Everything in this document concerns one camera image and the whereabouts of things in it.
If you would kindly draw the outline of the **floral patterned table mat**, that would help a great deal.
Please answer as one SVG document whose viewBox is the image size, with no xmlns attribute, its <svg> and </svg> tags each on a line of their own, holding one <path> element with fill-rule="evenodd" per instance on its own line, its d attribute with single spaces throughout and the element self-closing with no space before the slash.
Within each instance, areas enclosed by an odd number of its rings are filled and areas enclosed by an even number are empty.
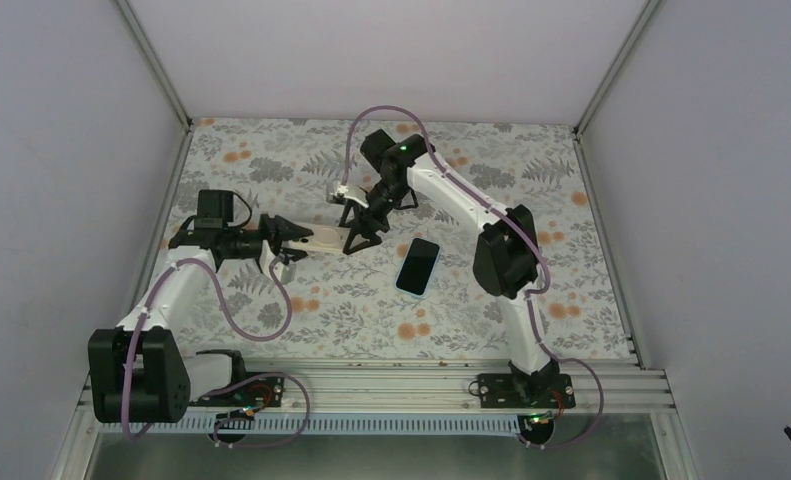
<svg viewBox="0 0 791 480">
<path fill-rule="evenodd" d="M 344 151 L 377 129 L 372 121 L 199 119 L 165 232 L 178 230 L 208 188 L 238 192 L 236 217 L 249 225 L 263 213 L 334 225 L 341 209 L 326 202 L 326 187 L 343 173 L 373 186 L 374 169 L 360 154 L 346 161 Z M 443 159 L 479 190 L 531 210 L 552 275 L 551 289 L 536 300 L 548 347 L 561 357 L 629 360 L 571 129 L 433 122 L 428 131 Z M 473 240 L 434 202 L 417 199 L 417 208 L 390 215 L 379 246 L 351 256 L 312 255 L 284 291 L 253 262 L 225 263 L 221 288 L 205 287 L 176 328 L 178 345 L 260 358 L 507 357 L 500 309 L 472 274 Z M 414 238 L 441 247 L 421 298 L 395 288 Z"/>
</svg>

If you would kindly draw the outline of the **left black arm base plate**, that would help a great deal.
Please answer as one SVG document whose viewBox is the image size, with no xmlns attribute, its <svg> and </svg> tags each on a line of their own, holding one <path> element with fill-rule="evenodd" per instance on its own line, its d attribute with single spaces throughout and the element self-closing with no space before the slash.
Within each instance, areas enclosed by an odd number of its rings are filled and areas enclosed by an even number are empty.
<svg viewBox="0 0 791 480">
<path fill-rule="evenodd" d="M 277 408 L 281 406 L 284 389 L 283 377 L 267 377 L 234 386 L 229 392 L 206 394 L 192 401 L 191 405 L 232 409 Z"/>
</svg>

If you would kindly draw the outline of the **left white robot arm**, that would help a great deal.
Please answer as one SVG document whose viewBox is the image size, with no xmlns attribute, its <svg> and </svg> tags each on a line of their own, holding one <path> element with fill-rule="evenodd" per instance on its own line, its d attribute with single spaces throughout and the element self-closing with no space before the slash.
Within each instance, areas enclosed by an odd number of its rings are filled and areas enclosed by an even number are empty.
<svg viewBox="0 0 791 480">
<path fill-rule="evenodd" d="M 207 350 L 182 354 L 175 330 L 207 286 L 221 288 L 218 270 L 227 260 L 252 260 L 278 290 L 306 252 L 290 248 L 313 229 L 281 216 L 263 214 L 257 228 L 234 221 L 239 194 L 205 189 L 196 212 L 169 241 L 166 263 L 144 297 L 113 328 L 98 329 L 88 341 L 94 414 L 103 423 L 175 423 L 188 405 L 214 395 L 226 405 L 249 391 L 240 353 Z"/>
</svg>

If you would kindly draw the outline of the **left aluminium frame post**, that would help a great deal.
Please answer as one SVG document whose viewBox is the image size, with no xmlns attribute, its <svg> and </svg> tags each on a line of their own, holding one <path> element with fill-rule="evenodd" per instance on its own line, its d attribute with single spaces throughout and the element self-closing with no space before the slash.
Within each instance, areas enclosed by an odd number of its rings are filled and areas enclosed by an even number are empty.
<svg viewBox="0 0 791 480">
<path fill-rule="evenodd" d="M 146 66 L 156 81 L 167 104 L 171 108 L 178 123 L 186 130 L 191 127 L 192 117 L 184 106 L 176 88 L 171 81 L 159 55 L 152 44 L 145 27 L 131 1 L 113 0 L 113 5 L 119 10 L 124 24 L 133 37 L 137 50 L 142 56 Z"/>
</svg>

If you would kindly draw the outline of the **aluminium front rail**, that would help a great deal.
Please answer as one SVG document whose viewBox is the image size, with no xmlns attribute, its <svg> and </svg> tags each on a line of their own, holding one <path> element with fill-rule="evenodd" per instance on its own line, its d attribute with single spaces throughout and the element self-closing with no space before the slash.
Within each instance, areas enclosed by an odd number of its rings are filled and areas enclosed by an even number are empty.
<svg viewBox="0 0 791 480">
<path fill-rule="evenodd" d="M 468 393 L 481 373 L 506 373 L 500 360 L 353 361 L 246 360 L 254 372 L 288 373 L 306 387 L 315 413 L 476 414 L 478 398 Z M 676 408 L 662 370 L 629 363 L 595 362 L 606 413 L 663 413 Z"/>
</svg>

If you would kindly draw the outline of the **black phone light-blue case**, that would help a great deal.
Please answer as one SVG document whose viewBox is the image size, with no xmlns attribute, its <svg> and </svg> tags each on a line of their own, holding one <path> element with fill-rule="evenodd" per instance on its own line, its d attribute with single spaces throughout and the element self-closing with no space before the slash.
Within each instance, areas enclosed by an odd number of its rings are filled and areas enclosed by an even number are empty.
<svg viewBox="0 0 791 480">
<path fill-rule="evenodd" d="M 424 297 L 441 254 L 439 244 L 414 238 L 409 245 L 395 280 L 395 288 L 413 297 Z"/>
</svg>

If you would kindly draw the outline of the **beige phone case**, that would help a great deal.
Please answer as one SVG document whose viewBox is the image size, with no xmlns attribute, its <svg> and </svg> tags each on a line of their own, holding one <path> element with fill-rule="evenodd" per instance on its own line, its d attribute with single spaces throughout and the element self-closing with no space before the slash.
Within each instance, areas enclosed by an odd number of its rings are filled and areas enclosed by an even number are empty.
<svg viewBox="0 0 791 480">
<path fill-rule="evenodd" d="M 301 224 L 313 232 L 312 235 L 300 240 L 288 241 L 289 248 L 312 253 L 341 254 L 343 252 L 348 228 L 315 224 Z"/>
</svg>

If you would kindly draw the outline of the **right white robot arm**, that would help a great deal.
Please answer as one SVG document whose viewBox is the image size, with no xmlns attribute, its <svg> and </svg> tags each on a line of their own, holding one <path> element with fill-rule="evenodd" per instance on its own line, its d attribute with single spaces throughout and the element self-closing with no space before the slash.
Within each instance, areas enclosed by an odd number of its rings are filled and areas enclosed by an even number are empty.
<svg viewBox="0 0 791 480">
<path fill-rule="evenodd" d="M 538 323 L 537 284 L 548 282 L 549 273 L 531 211 L 523 205 L 508 207 L 480 192 L 418 134 L 396 142 L 377 130 L 365 138 L 361 153 L 378 173 L 378 182 L 369 191 L 344 180 L 328 188 L 329 202 L 344 207 L 339 221 L 349 231 L 344 253 L 379 245 L 390 228 L 390 213 L 413 193 L 426 196 L 474 242 L 472 273 L 501 311 L 515 399 L 536 407 L 550 398 L 559 363 L 547 353 Z"/>
</svg>

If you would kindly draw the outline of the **aluminium frame post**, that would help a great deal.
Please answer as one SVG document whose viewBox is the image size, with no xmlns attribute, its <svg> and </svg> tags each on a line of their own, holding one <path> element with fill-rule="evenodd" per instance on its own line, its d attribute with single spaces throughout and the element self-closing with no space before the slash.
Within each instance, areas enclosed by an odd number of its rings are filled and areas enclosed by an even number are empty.
<svg viewBox="0 0 791 480">
<path fill-rule="evenodd" d="M 133 37 L 137 50 L 142 56 L 146 66 L 156 81 L 167 104 L 171 108 L 178 123 L 186 130 L 191 127 L 192 117 L 184 106 L 176 88 L 171 81 L 159 55 L 152 44 L 145 27 L 131 1 L 113 0 L 113 5 L 119 10 L 124 24 Z"/>
<path fill-rule="evenodd" d="M 579 121 L 574 127 L 574 132 L 578 139 L 583 137 L 598 114 L 613 84 L 623 71 L 626 63 L 629 61 L 644 33 L 649 28 L 650 23 L 654 20 L 663 4 L 663 0 L 646 0 L 643 3 L 619 49 L 610 62 L 608 69 L 601 78 L 595 92 L 591 96 Z"/>
</svg>

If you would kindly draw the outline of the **right aluminium frame post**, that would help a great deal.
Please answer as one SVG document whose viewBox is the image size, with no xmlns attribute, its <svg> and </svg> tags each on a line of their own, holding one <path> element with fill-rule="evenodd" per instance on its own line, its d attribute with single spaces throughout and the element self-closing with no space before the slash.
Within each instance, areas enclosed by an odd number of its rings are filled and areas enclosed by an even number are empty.
<svg viewBox="0 0 791 480">
<path fill-rule="evenodd" d="M 626 63 L 629 61 L 644 33 L 649 28 L 650 23 L 654 20 L 663 4 L 663 0 L 646 0 L 643 3 L 619 49 L 610 62 L 608 69 L 601 78 L 595 92 L 591 96 L 579 121 L 574 127 L 574 132 L 578 139 L 583 137 L 598 114 L 613 84 L 623 71 Z"/>
</svg>

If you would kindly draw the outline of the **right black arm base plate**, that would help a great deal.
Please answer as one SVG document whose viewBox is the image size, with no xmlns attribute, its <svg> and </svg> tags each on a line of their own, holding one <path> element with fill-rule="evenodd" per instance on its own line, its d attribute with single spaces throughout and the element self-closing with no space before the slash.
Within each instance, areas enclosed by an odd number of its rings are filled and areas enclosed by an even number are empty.
<svg viewBox="0 0 791 480">
<path fill-rule="evenodd" d="M 572 409 L 577 404 L 571 377 L 562 373 L 538 379 L 536 386 L 511 373 L 482 373 L 473 384 L 483 409 Z"/>
</svg>

